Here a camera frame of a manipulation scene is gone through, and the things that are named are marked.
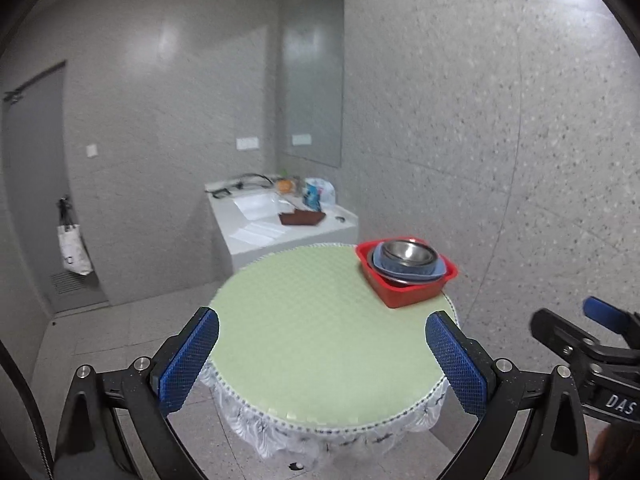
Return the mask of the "person right hand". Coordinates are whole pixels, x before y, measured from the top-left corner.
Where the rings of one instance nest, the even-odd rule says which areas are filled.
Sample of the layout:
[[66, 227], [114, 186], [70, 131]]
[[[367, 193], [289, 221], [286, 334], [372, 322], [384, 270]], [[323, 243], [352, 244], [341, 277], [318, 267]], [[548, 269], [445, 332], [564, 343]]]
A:
[[590, 480], [637, 480], [639, 428], [613, 422], [598, 434], [589, 456]]

